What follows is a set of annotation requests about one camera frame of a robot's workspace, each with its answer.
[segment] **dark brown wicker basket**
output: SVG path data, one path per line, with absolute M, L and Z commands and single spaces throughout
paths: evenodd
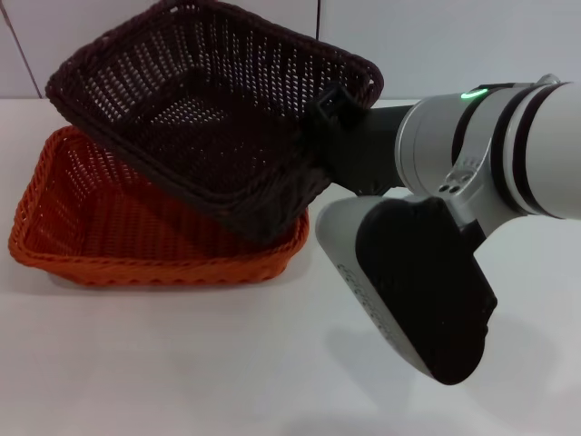
M 366 107 L 383 85 L 374 64 L 237 6 L 164 0 L 77 51 L 46 95 L 152 181 L 266 243 L 330 183 L 295 144 L 330 82 Z

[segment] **orange wicker basket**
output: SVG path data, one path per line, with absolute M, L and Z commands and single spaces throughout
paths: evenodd
M 46 141 L 8 247 L 86 285 L 243 283 L 282 273 L 308 234 L 305 212 L 266 247 L 246 241 L 65 127 Z

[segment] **wicker basket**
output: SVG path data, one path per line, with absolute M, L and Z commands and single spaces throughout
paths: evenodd
M 8 247 L 80 284 L 242 283 L 282 273 L 308 233 L 303 213 L 270 246 L 248 242 L 65 127 L 46 141 Z
M 46 95 L 154 183 L 267 243 L 330 183 L 295 144 L 330 82 L 366 107 L 383 86 L 374 64 L 237 6 L 172 0 L 80 49 Z

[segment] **basket rim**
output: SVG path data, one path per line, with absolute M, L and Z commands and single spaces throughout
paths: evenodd
M 54 162 L 58 154 L 65 150 L 65 138 L 83 137 L 87 141 L 92 140 L 79 131 L 74 126 L 66 126 L 58 129 L 46 140 L 43 151 L 40 154 L 38 164 L 34 169 L 31 182 L 26 187 L 22 199 L 18 202 L 15 212 L 15 219 L 10 237 L 8 249 L 18 262 L 22 263 L 76 263 L 81 265 L 89 264 L 110 264 L 124 265 L 132 268 L 147 267 L 195 267 L 209 264 L 220 264 L 224 266 L 242 265 L 247 263 L 258 263 L 272 258 L 290 259 L 306 243 L 309 236 L 309 214 L 305 211 L 293 224 L 292 237 L 286 243 L 271 248 L 265 248 L 257 253 L 242 254 L 235 257 L 214 257 L 205 259 L 180 259 L 180 260 L 144 260 L 132 257 L 88 257 L 88 256 L 66 256 L 62 254 L 40 253 L 29 249 L 25 239 L 30 231 L 31 220 L 23 219 L 22 212 L 30 216 L 37 209 L 37 205 L 43 196 L 48 178 L 54 168 Z

